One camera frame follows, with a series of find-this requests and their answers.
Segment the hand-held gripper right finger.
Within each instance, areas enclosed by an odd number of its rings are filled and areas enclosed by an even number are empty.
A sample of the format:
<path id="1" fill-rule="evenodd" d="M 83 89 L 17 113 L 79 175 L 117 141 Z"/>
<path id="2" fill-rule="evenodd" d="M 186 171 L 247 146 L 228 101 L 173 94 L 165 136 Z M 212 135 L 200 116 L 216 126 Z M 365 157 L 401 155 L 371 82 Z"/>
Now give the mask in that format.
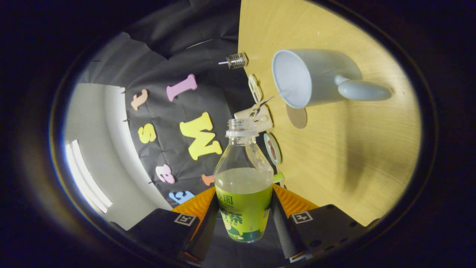
<path id="1" fill-rule="evenodd" d="M 273 185 L 271 210 L 284 259 L 296 263 L 326 255 L 369 230 L 335 205 L 319 207 Z"/>

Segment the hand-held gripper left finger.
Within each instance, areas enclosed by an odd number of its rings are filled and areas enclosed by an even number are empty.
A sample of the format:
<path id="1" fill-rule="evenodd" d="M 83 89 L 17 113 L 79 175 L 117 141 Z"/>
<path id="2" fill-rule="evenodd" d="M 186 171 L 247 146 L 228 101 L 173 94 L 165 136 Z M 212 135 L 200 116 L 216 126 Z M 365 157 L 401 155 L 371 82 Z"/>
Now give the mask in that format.
<path id="1" fill-rule="evenodd" d="M 172 210 L 155 209 L 126 233 L 147 247 L 184 261 L 204 261 L 212 242 L 219 202 L 211 187 Z"/>

